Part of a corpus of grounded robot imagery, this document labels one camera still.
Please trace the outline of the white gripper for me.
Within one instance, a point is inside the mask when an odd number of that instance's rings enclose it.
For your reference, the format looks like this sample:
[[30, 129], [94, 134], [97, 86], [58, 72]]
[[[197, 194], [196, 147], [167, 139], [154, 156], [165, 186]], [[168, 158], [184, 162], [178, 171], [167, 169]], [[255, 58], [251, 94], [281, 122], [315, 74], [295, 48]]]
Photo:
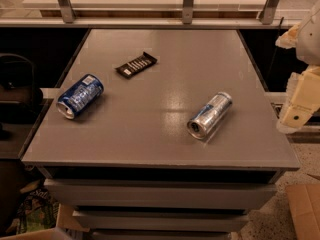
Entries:
[[275, 45], [284, 49], [296, 47], [299, 60], [309, 64], [301, 74], [293, 72], [286, 87], [277, 129], [284, 134], [300, 130], [320, 109], [320, 1], [301, 21], [279, 36]]

